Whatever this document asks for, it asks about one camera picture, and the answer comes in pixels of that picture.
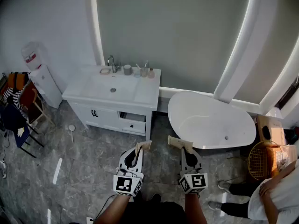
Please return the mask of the white bathtub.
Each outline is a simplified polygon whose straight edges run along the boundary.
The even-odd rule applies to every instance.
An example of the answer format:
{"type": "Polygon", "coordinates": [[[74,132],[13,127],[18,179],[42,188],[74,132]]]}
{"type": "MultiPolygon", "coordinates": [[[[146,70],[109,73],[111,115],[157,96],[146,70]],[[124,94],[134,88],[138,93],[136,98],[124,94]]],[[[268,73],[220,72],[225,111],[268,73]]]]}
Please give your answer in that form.
{"type": "Polygon", "coordinates": [[[170,98],[168,118],[176,135],[198,149],[247,146],[256,137],[255,123],[245,110],[193,91],[170,98]]]}

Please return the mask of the person's left forearm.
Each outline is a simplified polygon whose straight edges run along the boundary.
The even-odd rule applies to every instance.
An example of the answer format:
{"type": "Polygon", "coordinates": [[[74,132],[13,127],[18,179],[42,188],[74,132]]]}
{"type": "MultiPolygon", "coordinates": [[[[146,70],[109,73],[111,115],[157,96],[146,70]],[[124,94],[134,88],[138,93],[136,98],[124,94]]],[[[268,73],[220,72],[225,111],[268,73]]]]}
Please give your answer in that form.
{"type": "Polygon", "coordinates": [[[129,203],[130,196],[117,195],[93,224],[118,224],[129,203]]]}

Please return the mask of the wooden chair with red back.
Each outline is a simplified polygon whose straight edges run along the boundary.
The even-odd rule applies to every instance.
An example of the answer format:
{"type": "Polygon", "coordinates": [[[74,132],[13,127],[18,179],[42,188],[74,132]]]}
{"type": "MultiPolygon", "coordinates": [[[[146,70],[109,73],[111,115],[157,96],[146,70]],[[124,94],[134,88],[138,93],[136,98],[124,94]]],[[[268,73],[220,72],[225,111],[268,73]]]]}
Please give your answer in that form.
{"type": "Polygon", "coordinates": [[[21,111],[25,113],[30,125],[38,121],[41,117],[45,117],[55,126],[51,118],[45,113],[43,101],[31,80],[24,86],[19,96],[19,103],[21,105],[21,111]]]}

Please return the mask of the chrome faucet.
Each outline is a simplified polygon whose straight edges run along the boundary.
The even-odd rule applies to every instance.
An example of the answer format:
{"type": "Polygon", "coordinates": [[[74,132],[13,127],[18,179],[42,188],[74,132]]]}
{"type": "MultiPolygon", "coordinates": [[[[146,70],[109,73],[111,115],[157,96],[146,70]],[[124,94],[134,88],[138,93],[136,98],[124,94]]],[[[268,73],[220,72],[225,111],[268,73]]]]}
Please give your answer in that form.
{"type": "Polygon", "coordinates": [[[113,73],[117,73],[118,71],[121,71],[121,66],[117,65],[114,62],[114,57],[113,55],[109,55],[108,60],[107,60],[107,66],[111,67],[111,71],[113,73]]]}

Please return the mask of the striped black white cloth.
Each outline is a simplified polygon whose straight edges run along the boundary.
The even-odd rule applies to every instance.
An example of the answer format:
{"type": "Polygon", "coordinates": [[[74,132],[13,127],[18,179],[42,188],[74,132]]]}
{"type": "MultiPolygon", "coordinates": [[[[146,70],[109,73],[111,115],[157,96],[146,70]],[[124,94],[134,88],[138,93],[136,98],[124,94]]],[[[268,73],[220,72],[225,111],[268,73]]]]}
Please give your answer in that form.
{"type": "Polygon", "coordinates": [[[23,91],[24,88],[22,90],[14,90],[13,88],[8,87],[3,94],[5,102],[14,105],[18,110],[21,110],[22,105],[20,104],[20,99],[23,91]]]}

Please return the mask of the white water dispenser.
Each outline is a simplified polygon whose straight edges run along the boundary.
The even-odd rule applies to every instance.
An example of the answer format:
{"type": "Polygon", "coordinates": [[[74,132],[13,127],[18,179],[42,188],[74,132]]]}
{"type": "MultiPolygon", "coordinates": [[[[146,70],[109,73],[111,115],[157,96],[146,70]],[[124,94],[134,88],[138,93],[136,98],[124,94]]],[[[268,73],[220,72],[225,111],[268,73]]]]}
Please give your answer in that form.
{"type": "Polygon", "coordinates": [[[57,87],[47,66],[41,65],[38,69],[29,74],[29,78],[46,103],[57,109],[63,100],[62,93],[57,87]]]}

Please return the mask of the brown cardboard box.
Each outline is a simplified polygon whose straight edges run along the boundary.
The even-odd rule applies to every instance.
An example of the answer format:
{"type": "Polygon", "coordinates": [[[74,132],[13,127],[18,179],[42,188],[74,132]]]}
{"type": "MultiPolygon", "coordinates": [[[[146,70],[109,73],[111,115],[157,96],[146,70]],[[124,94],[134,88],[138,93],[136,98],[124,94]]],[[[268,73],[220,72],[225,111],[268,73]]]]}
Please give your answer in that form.
{"type": "Polygon", "coordinates": [[[286,145],[284,129],[277,118],[257,115],[256,123],[259,139],[263,141],[264,144],[270,146],[286,145]]]}

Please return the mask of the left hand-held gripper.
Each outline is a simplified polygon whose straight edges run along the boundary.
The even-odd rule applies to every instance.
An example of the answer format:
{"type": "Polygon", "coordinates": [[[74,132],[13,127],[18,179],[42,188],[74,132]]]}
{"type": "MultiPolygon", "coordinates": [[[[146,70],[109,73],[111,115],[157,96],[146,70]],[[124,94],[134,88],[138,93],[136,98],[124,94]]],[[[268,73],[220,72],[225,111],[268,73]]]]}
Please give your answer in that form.
{"type": "Polygon", "coordinates": [[[150,150],[152,141],[138,142],[135,148],[124,152],[119,159],[113,178],[113,190],[119,195],[136,196],[139,192],[144,174],[143,150],[150,150]]]}

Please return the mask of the dark blue chair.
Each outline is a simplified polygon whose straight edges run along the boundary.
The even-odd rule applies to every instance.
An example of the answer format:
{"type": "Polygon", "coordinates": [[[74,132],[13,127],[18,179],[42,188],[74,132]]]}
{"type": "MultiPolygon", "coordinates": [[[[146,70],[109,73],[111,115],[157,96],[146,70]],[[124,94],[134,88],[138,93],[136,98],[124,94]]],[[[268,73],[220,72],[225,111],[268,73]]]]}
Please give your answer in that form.
{"type": "Polygon", "coordinates": [[[44,147],[44,145],[30,134],[30,131],[33,131],[36,134],[39,133],[27,123],[27,120],[23,117],[21,112],[12,104],[8,104],[5,108],[0,110],[0,117],[3,121],[4,128],[13,132],[17,147],[31,157],[36,158],[33,154],[25,150],[22,145],[30,145],[27,142],[28,137],[41,147],[44,147]]]}

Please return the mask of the clear water dispenser bottle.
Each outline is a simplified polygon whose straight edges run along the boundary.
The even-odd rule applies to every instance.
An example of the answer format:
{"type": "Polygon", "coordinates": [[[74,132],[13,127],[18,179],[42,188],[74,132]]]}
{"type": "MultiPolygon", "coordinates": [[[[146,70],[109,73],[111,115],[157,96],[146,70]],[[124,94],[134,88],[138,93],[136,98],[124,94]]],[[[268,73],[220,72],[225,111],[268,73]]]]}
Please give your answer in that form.
{"type": "Polygon", "coordinates": [[[41,42],[26,43],[21,49],[21,55],[30,71],[35,71],[49,63],[47,49],[41,42]]]}

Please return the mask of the white vanity drawer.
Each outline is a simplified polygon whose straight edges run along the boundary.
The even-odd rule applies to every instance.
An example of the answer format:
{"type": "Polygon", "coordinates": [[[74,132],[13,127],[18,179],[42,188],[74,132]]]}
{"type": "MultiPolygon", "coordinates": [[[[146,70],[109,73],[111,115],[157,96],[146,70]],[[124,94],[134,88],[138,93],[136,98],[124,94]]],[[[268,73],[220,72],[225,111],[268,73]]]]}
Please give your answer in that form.
{"type": "Polygon", "coordinates": [[[145,133],[146,116],[128,112],[119,112],[120,129],[135,133],[145,133]]]}

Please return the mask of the person's right forearm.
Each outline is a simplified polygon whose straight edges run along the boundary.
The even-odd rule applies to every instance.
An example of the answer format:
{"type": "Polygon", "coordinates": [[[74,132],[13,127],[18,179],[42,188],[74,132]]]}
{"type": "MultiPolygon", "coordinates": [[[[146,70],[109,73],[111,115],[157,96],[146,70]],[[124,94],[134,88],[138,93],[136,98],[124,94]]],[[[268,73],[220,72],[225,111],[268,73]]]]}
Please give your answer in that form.
{"type": "Polygon", "coordinates": [[[207,224],[197,194],[185,195],[185,215],[187,224],[207,224]]]}

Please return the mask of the white sink vanity cabinet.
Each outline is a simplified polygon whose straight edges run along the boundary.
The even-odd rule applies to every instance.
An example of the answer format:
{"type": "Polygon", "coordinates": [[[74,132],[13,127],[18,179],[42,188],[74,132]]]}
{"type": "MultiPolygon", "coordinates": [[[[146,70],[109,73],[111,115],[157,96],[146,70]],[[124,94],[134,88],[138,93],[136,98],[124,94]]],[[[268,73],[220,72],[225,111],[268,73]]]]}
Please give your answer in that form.
{"type": "Polygon", "coordinates": [[[90,126],[144,136],[150,140],[151,120],[157,111],[161,70],[155,77],[134,77],[123,71],[101,75],[106,66],[84,66],[69,82],[62,98],[66,100],[85,128],[90,126]],[[145,133],[120,129],[119,112],[146,116],[145,133]]]}

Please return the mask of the orange box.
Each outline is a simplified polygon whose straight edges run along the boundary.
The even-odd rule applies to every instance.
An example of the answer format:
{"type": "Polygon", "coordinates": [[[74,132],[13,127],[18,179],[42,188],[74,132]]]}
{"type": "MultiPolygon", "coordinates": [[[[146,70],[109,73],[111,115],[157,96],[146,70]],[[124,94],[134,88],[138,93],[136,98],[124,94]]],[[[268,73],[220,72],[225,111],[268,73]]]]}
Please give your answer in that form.
{"type": "Polygon", "coordinates": [[[295,145],[267,147],[266,151],[269,177],[277,176],[280,171],[298,159],[295,145]]]}

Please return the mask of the person's black clothing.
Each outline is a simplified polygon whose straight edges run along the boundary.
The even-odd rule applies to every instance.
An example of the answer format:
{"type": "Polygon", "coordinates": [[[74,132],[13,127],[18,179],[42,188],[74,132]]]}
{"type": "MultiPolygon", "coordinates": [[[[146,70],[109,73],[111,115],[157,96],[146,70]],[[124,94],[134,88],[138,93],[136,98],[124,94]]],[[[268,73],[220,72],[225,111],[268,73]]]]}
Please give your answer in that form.
{"type": "Polygon", "coordinates": [[[187,224],[183,207],[162,202],[159,194],[145,201],[141,192],[127,204],[119,224],[187,224]]]}

